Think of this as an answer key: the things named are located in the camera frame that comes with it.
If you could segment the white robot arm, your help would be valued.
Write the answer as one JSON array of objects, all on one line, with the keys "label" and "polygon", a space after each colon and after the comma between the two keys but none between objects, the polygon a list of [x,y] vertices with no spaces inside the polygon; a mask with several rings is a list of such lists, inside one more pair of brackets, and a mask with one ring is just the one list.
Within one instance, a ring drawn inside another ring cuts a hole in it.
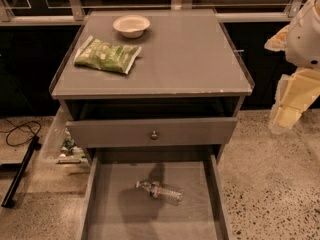
[{"label": "white robot arm", "polygon": [[320,96],[320,0],[307,0],[291,22],[267,40],[264,48],[285,52],[297,67],[278,82],[269,129],[282,134],[293,128]]}]

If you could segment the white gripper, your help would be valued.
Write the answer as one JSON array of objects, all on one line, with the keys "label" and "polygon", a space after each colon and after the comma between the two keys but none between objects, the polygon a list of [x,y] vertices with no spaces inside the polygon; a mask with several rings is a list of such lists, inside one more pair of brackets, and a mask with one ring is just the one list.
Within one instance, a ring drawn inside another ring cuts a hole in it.
[{"label": "white gripper", "polygon": [[274,52],[286,49],[287,61],[298,66],[293,74],[281,76],[270,112],[270,131],[282,134],[291,130],[320,96],[318,6],[315,3],[305,4],[289,26],[286,25],[268,39],[264,48]]}]

